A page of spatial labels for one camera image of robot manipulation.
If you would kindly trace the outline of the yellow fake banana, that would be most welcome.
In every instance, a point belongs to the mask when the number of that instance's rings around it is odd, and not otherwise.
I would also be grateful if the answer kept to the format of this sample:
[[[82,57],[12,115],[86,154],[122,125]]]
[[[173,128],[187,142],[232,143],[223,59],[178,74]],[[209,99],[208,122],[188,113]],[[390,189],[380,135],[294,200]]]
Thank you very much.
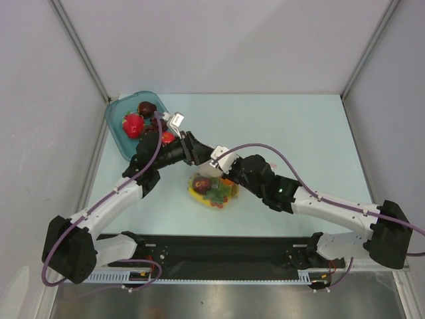
[[[212,209],[225,209],[239,195],[239,186],[225,185],[211,189],[206,195],[196,193],[192,187],[188,188],[189,195],[198,203]]]

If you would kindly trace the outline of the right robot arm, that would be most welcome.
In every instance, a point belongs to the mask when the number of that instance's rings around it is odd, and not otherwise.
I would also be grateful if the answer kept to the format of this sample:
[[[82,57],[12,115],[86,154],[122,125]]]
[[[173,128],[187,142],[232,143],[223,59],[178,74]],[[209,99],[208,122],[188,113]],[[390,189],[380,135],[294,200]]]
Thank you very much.
[[[306,250],[307,261],[323,266],[329,259],[369,256],[376,263],[399,270],[404,266],[412,230],[400,206],[328,198],[299,181],[278,175],[259,155],[226,156],[219,162],[227,179],[249,190],[277,212],[309,215],[346,228],[346,233],[315,233]]]

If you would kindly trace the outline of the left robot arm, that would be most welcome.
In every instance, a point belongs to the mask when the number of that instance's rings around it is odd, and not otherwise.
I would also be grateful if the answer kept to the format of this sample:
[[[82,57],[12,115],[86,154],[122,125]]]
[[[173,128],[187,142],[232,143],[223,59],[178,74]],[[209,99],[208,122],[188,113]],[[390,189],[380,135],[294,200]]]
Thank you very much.
[[[159,132],[141,135],[129,167],[116,186],[99,202],[69,218],[56,216],[48,225],[42,252],[42,282],[51,286],[46,272],[52,269],[64,280],[84,282],[94,269],[127,261],[138,266],[145,261],[142,240],[130,232],[100,239],[102,231],[127,208],[147,196],[160,180],[159,170],[183,161],[201,165],[211,160],[214,149],[183,132],[163,144]]]

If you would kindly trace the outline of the fake orange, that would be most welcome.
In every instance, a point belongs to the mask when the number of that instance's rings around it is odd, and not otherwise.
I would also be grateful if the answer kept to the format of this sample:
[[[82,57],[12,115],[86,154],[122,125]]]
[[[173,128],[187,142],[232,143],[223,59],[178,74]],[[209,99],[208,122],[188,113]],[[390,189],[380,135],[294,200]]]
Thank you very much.
[[[233,182],[228,180],[228,179],[221,179],[221,181],[225,184],[225,185],[232,185]]]

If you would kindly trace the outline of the right aluminium frame post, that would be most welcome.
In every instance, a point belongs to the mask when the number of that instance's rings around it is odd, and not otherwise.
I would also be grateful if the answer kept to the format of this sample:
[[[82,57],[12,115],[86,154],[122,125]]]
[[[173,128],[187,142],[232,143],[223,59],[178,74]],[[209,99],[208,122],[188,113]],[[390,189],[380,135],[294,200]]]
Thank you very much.
[[[360,77],[368,61],[373,55],[379,41],[382,39],[386,29],[390,25],[390,22],[392,21],[392,18],[394,17],[401,3],[401,0],[391,0],[388,2],[388,5],[386,6],[384,13],[379,19],[370,39],[368,40],[367,45],[363,50],[358,63],[356,64],[343,90],[341,91],[340,98],[342,103],[344,103],[348,98],[350,92],[352,91],[358,78]]]

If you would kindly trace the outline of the small red fake apple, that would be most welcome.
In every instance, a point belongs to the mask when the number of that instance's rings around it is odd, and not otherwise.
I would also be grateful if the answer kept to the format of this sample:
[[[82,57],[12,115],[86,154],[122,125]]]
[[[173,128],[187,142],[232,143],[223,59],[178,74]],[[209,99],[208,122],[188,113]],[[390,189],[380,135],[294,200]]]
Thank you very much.
[[[174,140],[175,136],[171,132],[166,131],[162,133],[161,141],[163,145],[170,144]]]

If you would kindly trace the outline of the dark red fake apple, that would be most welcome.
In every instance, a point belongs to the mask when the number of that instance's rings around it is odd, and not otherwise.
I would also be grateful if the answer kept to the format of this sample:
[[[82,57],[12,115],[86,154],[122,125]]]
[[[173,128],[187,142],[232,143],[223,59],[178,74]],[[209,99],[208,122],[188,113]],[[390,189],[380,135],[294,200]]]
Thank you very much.
[[[148,101],[140,102],[137,107],[138,114],[144,118],[152,117],[152,115],[154,115],[154,112],[156,110],[157,110],[157,106]]]

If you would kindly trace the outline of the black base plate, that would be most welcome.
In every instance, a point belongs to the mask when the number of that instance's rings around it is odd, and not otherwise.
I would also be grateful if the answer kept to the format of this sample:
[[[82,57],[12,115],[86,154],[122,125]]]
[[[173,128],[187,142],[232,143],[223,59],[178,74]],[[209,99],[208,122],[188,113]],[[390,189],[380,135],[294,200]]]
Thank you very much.
[[[344,259],[327,259],[313,251],[308,237],[196,237],[142,235],[131,262],[110,267],[159,263],[163,280],[294,280],[300,270],[345,268]]]

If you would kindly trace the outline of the teal plastic bin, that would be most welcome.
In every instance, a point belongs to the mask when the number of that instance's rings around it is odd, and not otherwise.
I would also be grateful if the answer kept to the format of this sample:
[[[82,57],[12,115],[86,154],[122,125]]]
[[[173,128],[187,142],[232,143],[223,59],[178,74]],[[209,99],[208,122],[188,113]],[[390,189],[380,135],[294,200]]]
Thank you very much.
[[[128,137],[122,128],[122,120],[128,114],[137,114],[137,109],[141,102],[154,104],[159,113],[168,112],[158,95],[150,91],[139,91],[112,102],[106,108],[104,114],[110,133],[119,152],[126,161],[130,161],[131,157],[136,153],[139,140]]]

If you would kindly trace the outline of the purple fake grapes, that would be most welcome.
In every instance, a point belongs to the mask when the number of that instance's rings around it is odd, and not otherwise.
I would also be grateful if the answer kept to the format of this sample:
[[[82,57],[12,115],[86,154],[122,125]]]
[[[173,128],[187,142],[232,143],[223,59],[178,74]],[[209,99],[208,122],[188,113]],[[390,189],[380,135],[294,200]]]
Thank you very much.
[[[159,129],[163,130],[163,119],[157,119],[155,116],[149,119],[149,123],[144,126],[144,132],[158,132]]]

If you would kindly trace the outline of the aluminium rail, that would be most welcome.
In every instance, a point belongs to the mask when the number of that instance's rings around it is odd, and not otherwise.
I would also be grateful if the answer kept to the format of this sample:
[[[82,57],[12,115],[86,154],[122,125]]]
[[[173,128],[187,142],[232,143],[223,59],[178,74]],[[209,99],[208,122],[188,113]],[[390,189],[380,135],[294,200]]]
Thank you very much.
[[[382,266],[371,259],[354,259],[349,270],[351,272],[407,272],[410,270],[408,263],[405,263],[401,269],[388,268]]]

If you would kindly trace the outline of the clear zip top bag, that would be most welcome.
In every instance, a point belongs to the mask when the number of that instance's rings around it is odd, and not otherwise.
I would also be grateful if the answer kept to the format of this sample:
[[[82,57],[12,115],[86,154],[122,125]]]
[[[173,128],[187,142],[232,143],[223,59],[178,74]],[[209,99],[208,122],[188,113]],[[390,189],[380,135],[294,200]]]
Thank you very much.
[[[191,175],[187,189],[189,195],[200,204],[223,210],[238,199],[241,189],[256,197],[264,195],[268,183],[275,176],[273,168],[267,162],[245,165],[237,161],[227,173],[206,163]]]

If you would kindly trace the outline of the dark purple fake fruit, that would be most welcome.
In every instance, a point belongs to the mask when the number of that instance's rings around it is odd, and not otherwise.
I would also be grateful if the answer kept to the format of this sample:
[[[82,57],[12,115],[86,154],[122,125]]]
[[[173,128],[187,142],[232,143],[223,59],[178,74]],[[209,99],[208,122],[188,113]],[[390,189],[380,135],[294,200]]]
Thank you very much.
[[[206,195],[212,189],[212,181],[207,177],[198,176],[194,178],[192,188],[196,193]]]

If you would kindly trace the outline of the left aluminium frame post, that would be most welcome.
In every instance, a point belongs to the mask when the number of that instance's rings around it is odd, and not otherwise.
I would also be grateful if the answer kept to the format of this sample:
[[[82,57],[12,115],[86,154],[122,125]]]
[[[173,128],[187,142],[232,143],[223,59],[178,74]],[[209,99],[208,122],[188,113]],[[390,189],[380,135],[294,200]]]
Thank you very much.
[[[76,54],[80,59],[80,62],[89,74],[89,77],[93,82],[96,90],[100,94],[102,100],[106,104],[109,104],[111,102],[111,98],[107,93],[104,83],[102,82],[94,66],[94,63],[92,62],[92,59],[89,57],[89,54],[87,53],[87,50],[74,27],[74,24],[72,23],[68,13],[66,12],[62,1],[48,0],[48,3],[51,6],[54,14],[57,16],[62,28],[64,29],[64,32],[66,33],[66,36],[74,47]]]

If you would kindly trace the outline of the aluminium frame post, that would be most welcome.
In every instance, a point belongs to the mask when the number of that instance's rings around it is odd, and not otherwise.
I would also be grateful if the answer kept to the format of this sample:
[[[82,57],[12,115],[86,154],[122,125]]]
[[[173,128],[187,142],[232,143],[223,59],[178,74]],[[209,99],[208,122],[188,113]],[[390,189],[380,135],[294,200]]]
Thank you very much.
[[[107,93],[104,83],[102,82],[94,66],[94,63],[92,62],[92,59],[89,57],[89,54],[87,53],[87,50],[74,27],[74,24],[72,23],[68,13],[66,12],[62,1],[48,0],[48,3],[51,6],[54,14],[57,16],[62,28],[64,29],[64,32],[66,33],[66,36],[74,47],[76,54],[80,59],[80,62],[89,74],[89,77],[93,82],[96,90],[100,94],[102,100],[106,104],[109,104],[111,102],[111,98]]]
[[[370,39],[368,40],[367,45],[363,50],[358,63],[356,64],[343,90],[341,91],[340,98],[342,103],[344,103],[348,98],[350,92],[352,91],[358,78],[360,77],[368,61],[373,55],[379,41],[382,39],[386,29],[390,25],[390,22],[392,21],[392,18],[394,17],[401,3],[401,0],[391,0],[388,2],[388,5],[386,6],[384,13],[379,19]]]

